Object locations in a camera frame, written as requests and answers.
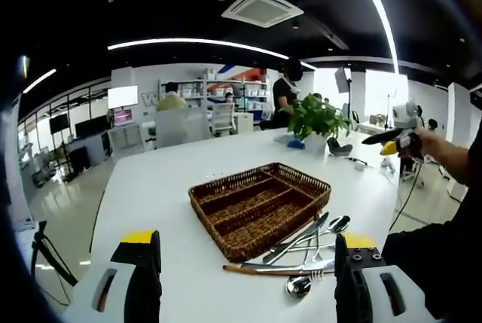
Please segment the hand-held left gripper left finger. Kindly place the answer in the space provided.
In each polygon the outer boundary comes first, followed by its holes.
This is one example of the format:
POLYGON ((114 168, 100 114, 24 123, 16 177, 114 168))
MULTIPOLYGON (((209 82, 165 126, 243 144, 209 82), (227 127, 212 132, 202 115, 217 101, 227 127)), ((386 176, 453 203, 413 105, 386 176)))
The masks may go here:
POLYGON ((73 289, 64 322, 158 322, 161 259, 157 230, 127 234, 111 259, 92 265, 73 289))

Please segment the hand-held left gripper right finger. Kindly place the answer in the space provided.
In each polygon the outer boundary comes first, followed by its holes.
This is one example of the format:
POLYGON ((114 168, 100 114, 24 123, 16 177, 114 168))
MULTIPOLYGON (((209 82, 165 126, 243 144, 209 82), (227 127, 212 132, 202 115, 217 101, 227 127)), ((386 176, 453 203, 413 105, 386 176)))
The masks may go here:
POLYGON ((338 322, 436 322, 425 294, 396 265, 387 265, 367 236, 338 233, 334 276, 338 322))

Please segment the person's right hand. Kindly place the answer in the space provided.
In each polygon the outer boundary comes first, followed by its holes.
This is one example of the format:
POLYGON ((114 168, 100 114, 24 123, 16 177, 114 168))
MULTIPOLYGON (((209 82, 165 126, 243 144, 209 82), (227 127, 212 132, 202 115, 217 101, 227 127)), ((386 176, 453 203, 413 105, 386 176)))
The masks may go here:
POLYGON ((415 133, 418 135, 421 141, 421 154, 423 156, 429 155, 431 157, 436 157, 440 145, 439 136, 434 132, 431 132, 430 130, 421 126, 418 126, 415 129, 415 133))

